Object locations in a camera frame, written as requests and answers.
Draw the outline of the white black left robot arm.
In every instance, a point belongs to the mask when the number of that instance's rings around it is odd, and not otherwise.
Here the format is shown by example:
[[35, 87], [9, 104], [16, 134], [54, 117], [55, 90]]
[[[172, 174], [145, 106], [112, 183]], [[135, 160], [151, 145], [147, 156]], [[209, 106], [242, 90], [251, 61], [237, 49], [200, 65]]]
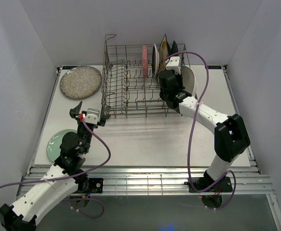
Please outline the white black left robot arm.
[[0, 223], [7, 231], [34, 231], [42, 218], [57, 204], [74, 192], [101, 193], [97, 183], [82, 170], [84, 154], [90, 149], [93, 131], [103, 127], [108, 116], [96, 109], [81, 110], [82, 104], [70, 109], [69, 115], [77, 121], [77, 130], [67, 131], [60, 140], [59, 155], [41, 180], [11, 205], [0, 207]]

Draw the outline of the grey wire dish rack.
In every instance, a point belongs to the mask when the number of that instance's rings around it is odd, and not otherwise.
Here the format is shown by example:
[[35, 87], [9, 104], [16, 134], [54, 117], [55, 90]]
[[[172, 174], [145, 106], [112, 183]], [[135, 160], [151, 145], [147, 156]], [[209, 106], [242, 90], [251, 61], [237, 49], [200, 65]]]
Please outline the grey wire dish rack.
[[[160, 98], [158, 78], [152, 75], [153, 44], [148, 48], [148, 77], [143, 78], [143, 45], [114, 45], [116, 35], [105, 36], [103, 58], [102, 106], [110, 117], [153, 116], [173, 114]], [[180, 52], [184, 43], [177, 43]]]

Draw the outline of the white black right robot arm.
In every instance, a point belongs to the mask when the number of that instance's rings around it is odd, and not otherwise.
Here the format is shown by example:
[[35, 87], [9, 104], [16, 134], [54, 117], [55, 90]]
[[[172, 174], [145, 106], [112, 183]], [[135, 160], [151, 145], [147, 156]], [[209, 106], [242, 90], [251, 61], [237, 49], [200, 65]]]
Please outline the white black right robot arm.
[[231, 164], [251, 144], [243, 118], [238, 115], [220, 113], [195, 98], [183, 86], [183, 77], [174, 70], [163, 70], [158, 74], [160, 97], [177, 113], [200, 123], [214, 135], [215, 157], [204, 176], [190, 186], [198, 193], [215, 191], [221, 186]]

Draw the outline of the white plate steam logo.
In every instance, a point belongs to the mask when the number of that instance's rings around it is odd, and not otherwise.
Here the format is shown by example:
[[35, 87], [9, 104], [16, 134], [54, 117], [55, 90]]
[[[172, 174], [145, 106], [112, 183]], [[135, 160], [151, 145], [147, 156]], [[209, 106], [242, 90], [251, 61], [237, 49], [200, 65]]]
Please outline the white plate steam logo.
[[159, 51], [157, 45], [153, 44], [153, 51], [152, 51], [152, 75], [153, 78], [157, 78], [158, 75], [158, 68], [159, 68]]

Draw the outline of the cream floral square plate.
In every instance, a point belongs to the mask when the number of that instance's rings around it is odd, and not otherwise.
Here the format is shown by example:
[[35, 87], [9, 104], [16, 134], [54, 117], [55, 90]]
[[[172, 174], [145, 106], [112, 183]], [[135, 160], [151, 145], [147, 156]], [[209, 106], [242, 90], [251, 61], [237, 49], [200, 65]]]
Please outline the cream floral square plate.
[[159, 74], [161, 71], [166, 69], [166, 63], [164, 59], [170, 55], [170, 46], [167, 41], [166, 34], [164, 34], [158, 52], [159, 52], [159, 67], [157, 73]]

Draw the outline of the pink dotted scalloped plate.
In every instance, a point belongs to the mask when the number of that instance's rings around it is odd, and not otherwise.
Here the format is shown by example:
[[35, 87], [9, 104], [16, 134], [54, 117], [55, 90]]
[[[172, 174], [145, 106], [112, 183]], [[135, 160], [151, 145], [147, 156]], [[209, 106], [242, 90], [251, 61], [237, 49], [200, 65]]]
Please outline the pink dotted scalloped plate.
[[142, 47], [142, 71], [143, 78], [146, 79], [148, 77], [148, 48], [144, 45]]

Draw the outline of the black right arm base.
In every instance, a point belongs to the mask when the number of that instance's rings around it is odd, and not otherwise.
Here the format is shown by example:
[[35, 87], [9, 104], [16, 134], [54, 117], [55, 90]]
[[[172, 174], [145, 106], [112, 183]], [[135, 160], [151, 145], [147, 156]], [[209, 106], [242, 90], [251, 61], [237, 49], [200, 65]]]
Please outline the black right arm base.
[[184, 185], [189, 187], [189, 192], [205, 192], [205, 193], [231, 193], [233, 192], [233, 187], [229, 177], [224, 177], [218, 181], [215, 185], [210, 187], [207, 191], [204, 191], [205, 188], [210, 186], [212, 183], [209, 182], [205, 177], [201, 178], [192, 178], [193, 186], [191, 186], [190, 180], [184, 182]]

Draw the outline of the white oval plate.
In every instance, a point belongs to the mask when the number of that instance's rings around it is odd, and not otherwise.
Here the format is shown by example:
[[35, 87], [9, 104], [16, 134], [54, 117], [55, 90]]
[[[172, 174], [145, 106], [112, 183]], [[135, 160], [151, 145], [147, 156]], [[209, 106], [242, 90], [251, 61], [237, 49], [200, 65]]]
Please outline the white oval plate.
[[189, 66], [182, 65], [181, 66], [181, 75], [183, 79], [183, 86], [184, 90], [190, 93], [192, 96], [194, 96], [196, 99], [197, 93], [197, 81], [196, 81], [196, 76], [193, 72], [193, 70]]

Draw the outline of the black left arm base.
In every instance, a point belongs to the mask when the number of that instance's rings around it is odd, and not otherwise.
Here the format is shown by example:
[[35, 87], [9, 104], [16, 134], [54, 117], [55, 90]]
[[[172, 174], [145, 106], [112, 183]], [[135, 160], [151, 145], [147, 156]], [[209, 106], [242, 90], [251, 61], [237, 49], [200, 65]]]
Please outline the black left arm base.
[[103, 192], [103, 178], [88, 178], [85, 184], [85, 194], [102, 193]]

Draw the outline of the speckled brown round plate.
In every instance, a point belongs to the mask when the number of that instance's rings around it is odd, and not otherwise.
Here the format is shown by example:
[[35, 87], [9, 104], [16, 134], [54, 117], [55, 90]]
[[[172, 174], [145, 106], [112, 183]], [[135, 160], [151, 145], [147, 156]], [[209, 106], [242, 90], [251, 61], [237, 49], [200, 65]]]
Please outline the speckled brown round plate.
[[77, 66], [68, 70], [60, 80], [60, 91], [72, 100], [83, 100], [95, 94], [102, 85], [100, 71], [92, 66]]

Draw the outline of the mint green flower plate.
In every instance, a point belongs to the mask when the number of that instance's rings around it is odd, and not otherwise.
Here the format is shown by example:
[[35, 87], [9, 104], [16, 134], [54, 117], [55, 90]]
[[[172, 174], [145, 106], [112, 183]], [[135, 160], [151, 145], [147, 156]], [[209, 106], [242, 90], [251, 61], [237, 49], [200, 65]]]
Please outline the mint green flower plate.
[[62, 144], [62, 139], [66, 133], [73, 132], [77, 133], [74, 129], [64, 129], [55, 133], [48, 141], [46, 152], [47, 157], [50, 161], [54, 162], [60, 156], [60, 145]]

